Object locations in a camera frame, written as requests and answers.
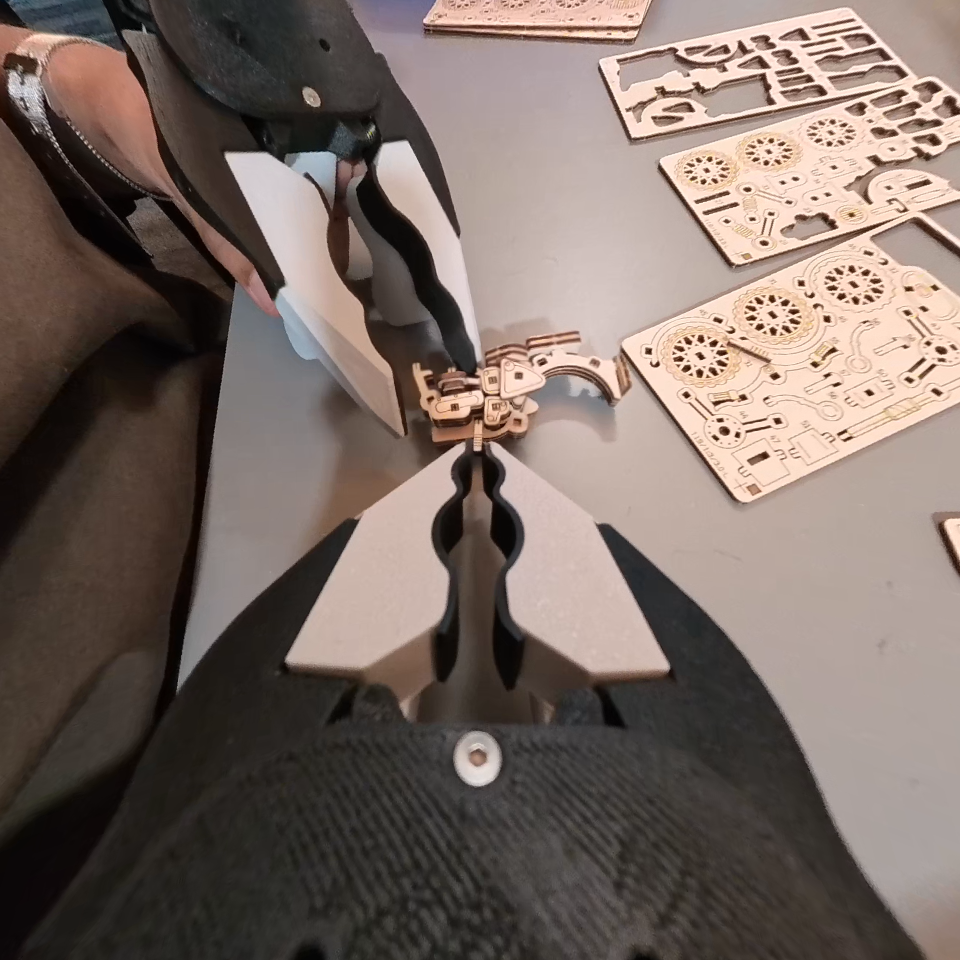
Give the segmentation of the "stack of wooden sheets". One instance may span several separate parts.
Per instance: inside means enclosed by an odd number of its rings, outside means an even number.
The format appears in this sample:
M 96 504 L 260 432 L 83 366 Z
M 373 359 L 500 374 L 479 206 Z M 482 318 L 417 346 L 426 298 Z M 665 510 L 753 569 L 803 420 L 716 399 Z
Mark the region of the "stack of wooden sheets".
M 429 33 L 521 39 L 633 42 L 651 1 L 437 1 Z

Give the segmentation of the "wooden puzzle sheet many cutouts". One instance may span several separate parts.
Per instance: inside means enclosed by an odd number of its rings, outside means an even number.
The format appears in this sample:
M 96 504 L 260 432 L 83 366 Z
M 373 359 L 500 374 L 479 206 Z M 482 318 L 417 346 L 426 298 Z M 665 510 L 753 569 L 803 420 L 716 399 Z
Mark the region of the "wooden puzzle sheet many cutouts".
M 605 56 L 598 71 L 631 141 L 810 110 L 917 79 L 849 7 Z

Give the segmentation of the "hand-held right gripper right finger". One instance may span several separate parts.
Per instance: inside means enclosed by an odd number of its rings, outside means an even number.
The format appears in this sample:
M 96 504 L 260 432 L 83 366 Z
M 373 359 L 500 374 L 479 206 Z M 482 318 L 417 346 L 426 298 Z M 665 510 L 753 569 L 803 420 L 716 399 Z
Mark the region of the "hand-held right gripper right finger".
M 569 690 L 662 680 L 670 663 L 586 510 L 486 448 L 478 549 L 478 716 L 543 723 Z

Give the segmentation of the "wooden puzzle sheet with gears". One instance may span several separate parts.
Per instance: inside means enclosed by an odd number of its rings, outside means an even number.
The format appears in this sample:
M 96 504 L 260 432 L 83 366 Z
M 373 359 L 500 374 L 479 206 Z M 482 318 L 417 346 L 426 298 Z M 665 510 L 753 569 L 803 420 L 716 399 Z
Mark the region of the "wooden puzzle sheet with gears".
M 958 182 L 930 168 L 958 142 L 958 91 L 926 77 L 667 155 L 658 167 L 738 267 L 958 202 Z

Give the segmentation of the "grey desk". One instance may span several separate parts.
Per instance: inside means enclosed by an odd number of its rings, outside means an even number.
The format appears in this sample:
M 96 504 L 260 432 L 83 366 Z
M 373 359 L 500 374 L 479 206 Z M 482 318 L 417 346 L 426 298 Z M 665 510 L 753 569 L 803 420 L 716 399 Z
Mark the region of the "grey desk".
M 621 340 L 787 266 L 731 269 L 658 168 L 722 135 L 630 142 L 590 43 L 426 35 L 430 2 L 355 2 L 438 148 L 485 346 Z M 929 958 L 958 958 L 958 409 L 741 506 L 639 378 L 609 408 L 553 380 L 514 455 L 613 525 L 737 644 L 840 831 Z M 180 678 L 306 550 L 433 448 L 362 413 L 238 294 Z

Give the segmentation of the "person's left hand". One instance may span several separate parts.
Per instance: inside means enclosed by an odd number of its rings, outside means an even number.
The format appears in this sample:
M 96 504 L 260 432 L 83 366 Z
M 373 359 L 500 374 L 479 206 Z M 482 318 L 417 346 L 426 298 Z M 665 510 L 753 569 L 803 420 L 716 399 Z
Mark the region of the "person's left hand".
M 114 173 L 182 213 L 213 258 L 270 317 L 279 311 L 254 265 L 187 202 L 165 168 L 147 97 L 123 54 L 68 42 L 47 61 L 44 89 L 54 113 Z

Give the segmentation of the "wooden puzzle sheet notched corner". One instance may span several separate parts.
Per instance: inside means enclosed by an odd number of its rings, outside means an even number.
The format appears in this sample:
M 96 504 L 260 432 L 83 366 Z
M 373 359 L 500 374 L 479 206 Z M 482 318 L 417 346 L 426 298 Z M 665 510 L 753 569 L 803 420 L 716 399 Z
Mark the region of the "wooden puzzle sheet notched corner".
M 958 284 L 882 246 L 907 214 L 627 337 L 621 351 L 734 500 L 751 503 L 958 406 Z

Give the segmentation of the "wooden puzzle model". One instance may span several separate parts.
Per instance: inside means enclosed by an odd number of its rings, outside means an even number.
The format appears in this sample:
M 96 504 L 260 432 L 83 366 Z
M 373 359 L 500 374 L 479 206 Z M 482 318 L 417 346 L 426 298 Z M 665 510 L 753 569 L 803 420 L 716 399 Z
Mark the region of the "wooden puzzle model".
M 580 379 L 609 406 L 621 402 L 632 387 L 622 354 L 603 359 L 581 353 L 578 330 L 504 343 L 485 353 L 473 373 L 456 367 L 437 374 L 412 366 L 419 408 L 435 446 L 447 449 L 472 444 L 474 421 L 484 425 L 484 447 L 502 439 L 520 439 L 539 409 L 534 395 L 552 378 Z

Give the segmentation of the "person's olive clothing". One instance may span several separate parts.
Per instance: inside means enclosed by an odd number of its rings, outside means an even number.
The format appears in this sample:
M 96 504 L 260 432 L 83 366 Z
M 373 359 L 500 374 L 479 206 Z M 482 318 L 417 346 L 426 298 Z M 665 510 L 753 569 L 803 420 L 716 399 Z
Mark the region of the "person's olive clothing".
M 227 301 L 80 234 L 2 125 L 2 845 L 147 737 L 189 592 Z

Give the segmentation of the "person's left forearm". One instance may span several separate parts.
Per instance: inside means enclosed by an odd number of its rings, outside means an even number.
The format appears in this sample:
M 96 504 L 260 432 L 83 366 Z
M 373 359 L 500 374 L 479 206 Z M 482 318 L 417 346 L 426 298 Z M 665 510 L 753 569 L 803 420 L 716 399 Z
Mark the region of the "person's left forearm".
M 53 33 L 1 23 L 1 62 L 11 56 L 40 61 L 57 40 Z

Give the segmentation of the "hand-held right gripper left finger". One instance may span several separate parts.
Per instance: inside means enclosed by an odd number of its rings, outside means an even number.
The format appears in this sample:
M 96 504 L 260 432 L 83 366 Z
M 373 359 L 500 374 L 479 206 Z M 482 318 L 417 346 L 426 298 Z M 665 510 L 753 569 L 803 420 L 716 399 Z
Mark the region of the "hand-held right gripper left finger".
M 414 719 L 446 683 L 461 646 L 451 554 L 464 534 L 474 453 L 454 447 L 359 514 L 284 665 L 390 690 Z

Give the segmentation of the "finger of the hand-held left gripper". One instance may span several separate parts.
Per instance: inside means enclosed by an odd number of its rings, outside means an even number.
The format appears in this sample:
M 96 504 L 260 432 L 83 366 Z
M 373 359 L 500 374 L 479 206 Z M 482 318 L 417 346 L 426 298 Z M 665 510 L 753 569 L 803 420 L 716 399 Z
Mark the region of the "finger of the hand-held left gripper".
M 265 151 L 232 150 L 224 159 L 281 272 L 274 303 L 295 352 L 318 360 L 358 406 L 404 437 L 393 370 L 330 254 L 337 158 L 319 151 L 283 161 Z
M 431 320 L 454 367 L 473 373 L 482 348 L 463 247 L 411 143 L 380 146 L 350 182 L 346 205 L 380 318 L 395 328 Z

